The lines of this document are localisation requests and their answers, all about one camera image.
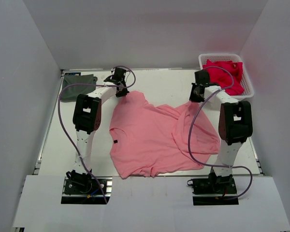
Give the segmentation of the pink t-shirt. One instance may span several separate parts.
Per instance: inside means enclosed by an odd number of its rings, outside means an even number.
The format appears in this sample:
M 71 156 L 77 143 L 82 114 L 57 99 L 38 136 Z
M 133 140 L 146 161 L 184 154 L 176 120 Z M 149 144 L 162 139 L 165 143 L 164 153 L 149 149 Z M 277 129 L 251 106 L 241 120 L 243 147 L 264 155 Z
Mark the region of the pink t-shirt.
M 190 101 L 178 107 L 154 106 L 138 91 L 123 97 L 109 128 L 110 156 L 120 177 L 202 169 L 188 151 L 188 132 L 198 108 Z M 193 125 L 190 147 L 194 158 L 205 163 L 220 150 L 220 138 L 204 112 Z

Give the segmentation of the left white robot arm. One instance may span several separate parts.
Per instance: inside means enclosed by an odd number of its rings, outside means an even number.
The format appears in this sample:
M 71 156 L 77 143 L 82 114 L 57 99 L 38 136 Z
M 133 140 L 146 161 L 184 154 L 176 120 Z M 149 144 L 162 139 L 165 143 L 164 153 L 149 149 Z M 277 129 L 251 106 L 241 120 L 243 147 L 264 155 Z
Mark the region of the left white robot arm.
M 98 85 L 96 77 L 92 75 L 83 82 L 76 81 L 62 86 L 58 104 L 75 101 L 72 121 L 77 136 L 77 141 L 74 142 L 62 126 L 76 150 L 74 168 L 66 176 L 82 193 L 89 192 L 92 189 L 92 179 L 96 179 L 90 167 L 91 151 L 94 134 L 102 121 L 102 105 L 113 96 L 119 98 L 129 93 L 127 72 L 133 74 L 127 67 L 116 66 L 111 69 L 111 74 L 104 79 L 102 85 Z

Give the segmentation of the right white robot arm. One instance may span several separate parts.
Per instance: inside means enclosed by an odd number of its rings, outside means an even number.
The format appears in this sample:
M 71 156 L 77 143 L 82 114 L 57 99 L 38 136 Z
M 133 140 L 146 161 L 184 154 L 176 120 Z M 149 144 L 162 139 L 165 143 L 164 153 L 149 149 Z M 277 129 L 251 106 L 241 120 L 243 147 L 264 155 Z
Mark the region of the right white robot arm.
M 190 157 L 197 164 L 211 168 L 208 176 L 208 185 L 215 193 L 221 192 L 226 185 L 231 183 L 232 170 L 239 169 L 239 166 L 234 166 L 238 151 L 253 133 L 250 103 L 239 101 L 227 94 L 226 90 L 234 85 L 234 78 L 226 69 L 217 68 L 229 75 L 231 84 L 226 87 L 220 87 L 217 83 L 211 82 L 207 71 L 211 69 L 211 66 L 195 72 L 195 82 L 192 84 L 189 100 L 201 105 L 188 131 L 188 152 Z M 190 147 L 193 125 L 208 102 L 215 103 L 219 108 L 218 134 L 220 136 L 220 151 L 215 164 L 198 161 L 192 155 Z

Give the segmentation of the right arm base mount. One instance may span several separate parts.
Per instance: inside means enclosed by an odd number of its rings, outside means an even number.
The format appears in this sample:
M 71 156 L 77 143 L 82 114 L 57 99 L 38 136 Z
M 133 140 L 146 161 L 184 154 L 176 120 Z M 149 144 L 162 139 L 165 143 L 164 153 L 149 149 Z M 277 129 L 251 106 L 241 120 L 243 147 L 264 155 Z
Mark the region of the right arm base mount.
M 187 181 L 192 188 L 194 206 L 238 205 L 237 188 L 232 175 L 221 177 L 210 173 L 207 178 Z

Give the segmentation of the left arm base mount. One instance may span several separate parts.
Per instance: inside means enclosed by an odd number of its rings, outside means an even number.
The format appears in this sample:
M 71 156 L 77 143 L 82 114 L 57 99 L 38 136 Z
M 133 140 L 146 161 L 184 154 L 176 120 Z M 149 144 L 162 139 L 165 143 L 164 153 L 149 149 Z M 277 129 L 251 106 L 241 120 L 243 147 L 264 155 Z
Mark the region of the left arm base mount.
M 67 172 L 64 180 L 61 204 L 105 205 L 112 192 L 112 178 L 94 179 L 89 174 Z

